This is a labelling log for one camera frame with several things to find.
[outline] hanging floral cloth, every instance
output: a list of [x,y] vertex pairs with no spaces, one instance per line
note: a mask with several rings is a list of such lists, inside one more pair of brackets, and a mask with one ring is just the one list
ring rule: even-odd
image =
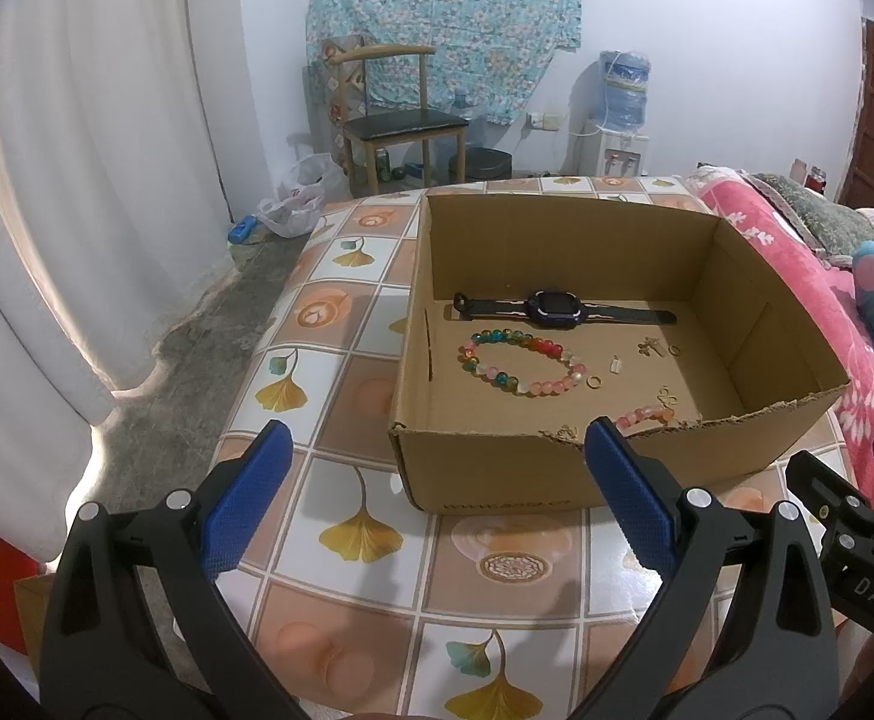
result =
[[[486,106],[488,119],[510,124],[526,105],[558,49],[581,45],[581,0],[310,0],[307,52],[335,35],[368,44],[424,44],[430,105],[448,108],[457,88]],[[385,107],[419,103],[415,57],[371,62],[370,97]]]

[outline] watch face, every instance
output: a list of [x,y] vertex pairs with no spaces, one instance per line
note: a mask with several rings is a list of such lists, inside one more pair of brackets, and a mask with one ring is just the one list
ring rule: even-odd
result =
[[539,293],[539,307],[544,314],[555,314],[558,317],[573,317],[581,311],[579,298],[571,293]]

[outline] screw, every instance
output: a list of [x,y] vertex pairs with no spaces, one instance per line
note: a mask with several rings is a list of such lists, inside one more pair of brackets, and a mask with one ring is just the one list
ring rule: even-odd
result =
[[77,509],[77,517],[83,519],[84,522],[90,522],[90,520],[94,517],[97,517],[97,514],[99,513],[100,507],[93,501],[85,503],[82,507],[80,507],[80,509]]
[[190,490],[174,490],[167,496],[168,509],[186,509],[190,505]]
[[710,493],[708,493],[707,490],[701,490],[700,488],[688,490],[686,493],[686,499],[691,506],[696,506],[698,509],[707,509],[707,506],[713,503],[713,498],[710,497]]
[[795,519],[800,517],[800,509],[795,507],[790,501],[784,501],[779,505],[777,509],[780,512],[780,516],[784,519],[789,519],[790,522],[793,522]]

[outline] trash bin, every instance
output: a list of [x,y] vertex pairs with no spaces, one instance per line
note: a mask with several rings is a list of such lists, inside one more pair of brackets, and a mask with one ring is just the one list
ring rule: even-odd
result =
[[457,155],[450,158],[451,184],[467,184],[470,181],[498,181],[513,177],[513,157],[506,151],[493,148],[467,148],[467,176],[457,178]]

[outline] concrete floor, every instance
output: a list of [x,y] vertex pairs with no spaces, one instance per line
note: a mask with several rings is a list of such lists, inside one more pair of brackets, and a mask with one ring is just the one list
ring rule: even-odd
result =
[[[138,394],[121,397],[104,424],[106,466],[89,497],[109,512],[155,506],[175,488],[193,490],[208,472],[253,348],[306,237],[285,241],[261,227],[254,240],[232,248],[237,279],[205,298],[194,316],[162,341],[160,375]],[[205,688],[186,645],[172,631],[173,615],[157,572],[141,569],[140,578],[176,674]]]

